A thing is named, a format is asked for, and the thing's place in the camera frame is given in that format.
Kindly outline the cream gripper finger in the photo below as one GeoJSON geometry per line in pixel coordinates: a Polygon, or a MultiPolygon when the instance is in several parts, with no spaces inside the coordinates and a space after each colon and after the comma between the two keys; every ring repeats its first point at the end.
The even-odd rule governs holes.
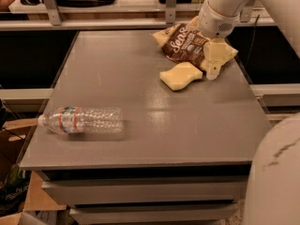
{"type": "Polygon", "coordinates": [[[218,77],[220,69],[221,69],[221,65],[209,65],[206,68],[206,78],[209,81],[213,81],[218,77]]]}
{"type": "Polygon", "coordinates": [[[191,21],[187,23],[187,30],[189,31],[199,31],[199,17],[195,16],[191,21]]]}

